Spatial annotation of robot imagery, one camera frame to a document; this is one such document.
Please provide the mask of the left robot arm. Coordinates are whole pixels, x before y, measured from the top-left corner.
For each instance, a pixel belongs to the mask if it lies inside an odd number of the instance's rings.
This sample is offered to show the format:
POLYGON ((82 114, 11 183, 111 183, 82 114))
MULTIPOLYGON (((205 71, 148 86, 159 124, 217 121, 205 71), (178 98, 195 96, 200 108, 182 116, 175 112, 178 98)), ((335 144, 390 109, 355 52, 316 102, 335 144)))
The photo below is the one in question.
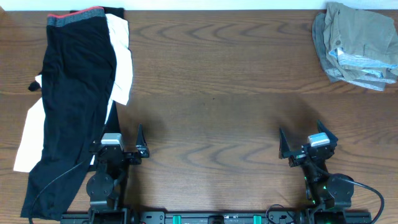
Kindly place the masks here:
POLYGON ((136 149, 126 152, 120 133, 105 133, 94 144, 92 168, 95 174, 86 185, 90 197, 90 223, 131 223, 131 211, 123 205, 129 167, 150 157, 141 124, 138 126, 136 149))

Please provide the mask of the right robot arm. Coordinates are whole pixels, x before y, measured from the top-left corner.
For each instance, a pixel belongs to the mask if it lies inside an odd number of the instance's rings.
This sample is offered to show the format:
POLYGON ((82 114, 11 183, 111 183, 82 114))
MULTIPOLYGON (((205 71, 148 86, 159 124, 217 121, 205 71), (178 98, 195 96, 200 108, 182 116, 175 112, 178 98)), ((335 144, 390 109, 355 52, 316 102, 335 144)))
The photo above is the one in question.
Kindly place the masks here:
POLYGON ((326 160, 335 154, 338 138, 317 121, 318 132, 307 138, 300 149, 291 150, 285 133, 279 130, 279 158, 288 159, 290 167, 301 167, 304 173, 307 196, 323 210, 344 210, 351 206, 354 193, 352 178, 343 174, 331 174, 326 160))

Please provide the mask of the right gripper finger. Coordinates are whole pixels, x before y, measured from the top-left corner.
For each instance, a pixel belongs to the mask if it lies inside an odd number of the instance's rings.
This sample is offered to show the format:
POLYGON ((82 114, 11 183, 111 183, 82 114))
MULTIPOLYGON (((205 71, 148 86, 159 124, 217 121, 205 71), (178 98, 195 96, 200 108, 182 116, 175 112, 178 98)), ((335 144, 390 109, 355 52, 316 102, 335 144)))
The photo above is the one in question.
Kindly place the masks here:
POLYGON ((329 140, 337 140, 338 138, 318 119, 317 129, 319 133, 325 133, 329 140))
POLYGON ((286 159, 296 157, 297 153, 290 150, 289 144, 286 140, 283 130, 279 129, 279 159, 286 159))

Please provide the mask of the black leggings grey red waistband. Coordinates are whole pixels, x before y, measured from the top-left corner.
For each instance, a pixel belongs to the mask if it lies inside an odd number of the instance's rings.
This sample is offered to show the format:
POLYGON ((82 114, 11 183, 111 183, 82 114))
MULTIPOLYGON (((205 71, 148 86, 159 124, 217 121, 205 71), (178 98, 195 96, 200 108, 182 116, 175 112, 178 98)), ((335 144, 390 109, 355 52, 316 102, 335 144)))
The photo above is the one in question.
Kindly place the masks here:
POLYGON ((48 16, 41 74, 44 146, 29 173, 21 217, 59 220, 88 172, 116 75, 104 8, 48 16))

